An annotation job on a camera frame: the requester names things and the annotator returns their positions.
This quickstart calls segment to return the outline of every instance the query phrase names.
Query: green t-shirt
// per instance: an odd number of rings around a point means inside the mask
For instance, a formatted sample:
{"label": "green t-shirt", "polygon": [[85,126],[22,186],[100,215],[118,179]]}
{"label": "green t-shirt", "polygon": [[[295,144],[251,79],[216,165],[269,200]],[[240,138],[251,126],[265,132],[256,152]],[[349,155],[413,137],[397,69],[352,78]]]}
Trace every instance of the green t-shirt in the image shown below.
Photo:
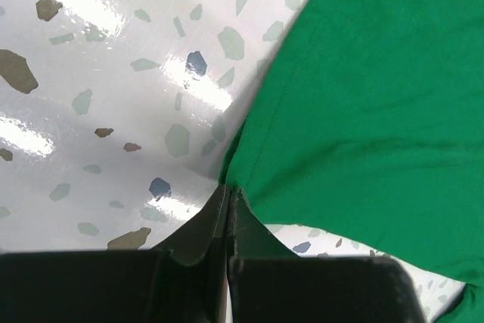
{"label": "green t-shirt", "polygon": [[484,321],[484,0],[310,0],[222,181],[265,223],[316,226],[467,283]]}

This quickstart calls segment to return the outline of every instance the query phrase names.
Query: green cloth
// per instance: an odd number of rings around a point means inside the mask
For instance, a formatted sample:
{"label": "green cloth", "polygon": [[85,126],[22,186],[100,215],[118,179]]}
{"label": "green cloth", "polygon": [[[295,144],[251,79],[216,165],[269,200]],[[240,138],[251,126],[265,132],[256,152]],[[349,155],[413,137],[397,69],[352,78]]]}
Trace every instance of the green cloth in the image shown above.
{"label": "green cloth", "polygon": [[484,321],[484,0],[310,0],[225,160],[264,223],[464,281]]}

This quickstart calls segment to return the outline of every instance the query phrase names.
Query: blue speckle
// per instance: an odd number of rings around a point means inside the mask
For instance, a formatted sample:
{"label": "blue speckle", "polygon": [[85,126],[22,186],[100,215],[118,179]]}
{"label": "blue speckle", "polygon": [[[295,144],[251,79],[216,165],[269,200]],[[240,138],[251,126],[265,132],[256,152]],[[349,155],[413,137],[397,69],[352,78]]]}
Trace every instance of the blue speckle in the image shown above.
{"label": "blue speckle", "polygon": [[293,251],[295,253],[305,253],[311,247],[311,243],[309,241],[303,242],[302,244],[296,245],[293,247]]}
{"label": "blue speckle", "polygon": [[159,200],[161,197],[170,197],[172,195],[172,188],[168,182],[163,181],[161,178],[155,178],[148,190],[153,197]]}
{"label": "blue speckle", "polygon": [[195,51],[188,55],[185,70],[195,78],[201,77],[205,74],[206,62],[200,51]]}

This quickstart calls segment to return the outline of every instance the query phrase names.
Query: glossy white surface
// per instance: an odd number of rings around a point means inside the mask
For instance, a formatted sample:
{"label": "glossy white surface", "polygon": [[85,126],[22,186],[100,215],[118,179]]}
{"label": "glossy white surface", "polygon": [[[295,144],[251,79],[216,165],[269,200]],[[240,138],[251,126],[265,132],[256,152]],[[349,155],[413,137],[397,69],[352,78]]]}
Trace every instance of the glossy white surface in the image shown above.
{"label": "glossy white surface", "polygon": [[104,249],[141,227],[152,246],[214,189],[304,0],[55,0],[49,21],[38,1],[0,0],[0,49],[39,84],[0,78],[0,248]]}

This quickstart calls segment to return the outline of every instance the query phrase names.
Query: black plastic part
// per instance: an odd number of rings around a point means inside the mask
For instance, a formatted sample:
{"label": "black plastic part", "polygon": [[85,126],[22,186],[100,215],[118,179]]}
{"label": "black plastic part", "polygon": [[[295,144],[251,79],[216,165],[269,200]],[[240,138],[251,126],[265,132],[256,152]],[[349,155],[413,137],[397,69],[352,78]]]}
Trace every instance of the black plastic part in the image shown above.
{"label": "black plastic part", "polygon": [[0,255],[0,321],[223,323],[228,278],[234,323],[424,322],[393,260],[300,258],[230,194],[152,250]]}

